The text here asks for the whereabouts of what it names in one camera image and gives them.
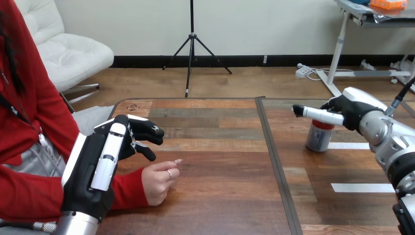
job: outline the blue object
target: blue object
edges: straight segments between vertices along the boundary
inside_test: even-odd
[[[350,0],[351,2],[357,3],[357,4],[368,4],[370,3],[370,0]]]

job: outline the orange container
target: orange container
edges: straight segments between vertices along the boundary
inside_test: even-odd
[[[387,10],[403,9],[408,5],[408,0],[371,0],[370,5]]]

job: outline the white chair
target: white chair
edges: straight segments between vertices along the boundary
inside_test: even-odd
[[[64,24],[54,0],[15,0],[38,48],[50,80],[69,109],[66,94],[99,89],[99,84],[73,88],[97,72],[108,68],[114,53],[93,39],[64,33]]]

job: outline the baseboard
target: baseboard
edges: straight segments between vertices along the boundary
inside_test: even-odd
[[[339,66],[357,66],[366,59],[373,66],[389,66],[402,59],[403,55],[342,55]],[[162,68],[171,56],[115,56],[112,68]],[[307,66],[329,66],[333,55],[226,55],[218,58],[227,67],[291,67],[298,63]],[[171,68],[185,68],[188,56],[177,56],[169,65]],[[220,67],[211,56],[196,56],[193,67]]]

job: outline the ring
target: ring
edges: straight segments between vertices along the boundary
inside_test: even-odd
[[[167,170],[167,172],[169,172],[169,174],[170,174],[170,179],[169,179],[169,180],[171,180],[171,177],[172,177],[173,175],[171,174],[171,172],[170,172],[169,170]]]

